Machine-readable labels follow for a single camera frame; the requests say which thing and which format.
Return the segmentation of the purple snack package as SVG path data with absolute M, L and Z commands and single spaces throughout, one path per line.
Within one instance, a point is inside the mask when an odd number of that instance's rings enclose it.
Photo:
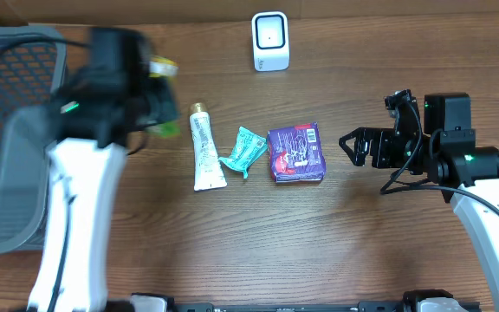
M 268 131 L 269 168 L 276 183 L 322 181 L 327 166 L 316 122 Z

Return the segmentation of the teal snack packet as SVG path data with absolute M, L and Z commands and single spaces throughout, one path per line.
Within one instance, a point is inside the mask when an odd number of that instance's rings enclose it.
M 241 172 L 243 178 L 248 178 L 250 166 L 267 150 L 267 141 L 262 136 L 251 132 L 245 127 L 239 127 L 236 144 L 228 157 L 219 160 L 229 169 Z

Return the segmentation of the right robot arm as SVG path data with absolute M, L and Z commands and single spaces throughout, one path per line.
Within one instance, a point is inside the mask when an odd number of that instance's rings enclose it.
M 393 128 L 358 127 L 339 145 L 355 166 L 367 157 L 392 170 L 383 195 L 439 191 L 450 204 L 483 269 L 499 311 L 499 150 L 476 146 L 471 99 L 466 93 L 428 94 L 408 89 L 385 98 Z

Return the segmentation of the white tube gold cap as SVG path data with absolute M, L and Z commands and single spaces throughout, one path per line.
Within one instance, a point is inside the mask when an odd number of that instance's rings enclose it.
M 194 191 L 207 191 L 227 186 L 211 132 L 211 118 L 204 103 L 191 105 L 189 117 L 195 154 Z

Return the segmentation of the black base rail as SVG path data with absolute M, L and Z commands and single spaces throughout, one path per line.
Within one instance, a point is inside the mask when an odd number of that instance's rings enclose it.
M 398 312 L 412 311 L 398 301 L 362 301 L 354 304 L 309 305 L 213 305 L 175 303 L 166 312 Z

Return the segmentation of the green juice carton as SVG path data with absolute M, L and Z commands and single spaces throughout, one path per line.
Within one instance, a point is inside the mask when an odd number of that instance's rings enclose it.
M 154 56 L 150 62 L 151 117 L 148 132 L 161 138 L 170 138 L 180 133 L 179 116 L 173 83 L 178 64 L 162 56 Z

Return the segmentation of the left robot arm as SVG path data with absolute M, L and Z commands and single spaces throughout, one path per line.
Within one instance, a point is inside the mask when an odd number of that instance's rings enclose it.
M 107 246 L 130 133 L 178 118 L 171 81 L 152 72 L 151 41 L 93 27 L 87 64 L 51 95 L 49 207 L 28 311 L 132 311 L 107 292 Z

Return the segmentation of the grey plastic basket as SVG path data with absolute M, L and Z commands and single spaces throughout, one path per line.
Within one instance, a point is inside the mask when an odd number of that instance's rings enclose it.
M 45 106 L 67 73 L 61 40 L 50 27 L 0 27 L 0 254 L 43 247 L 51 143 Z

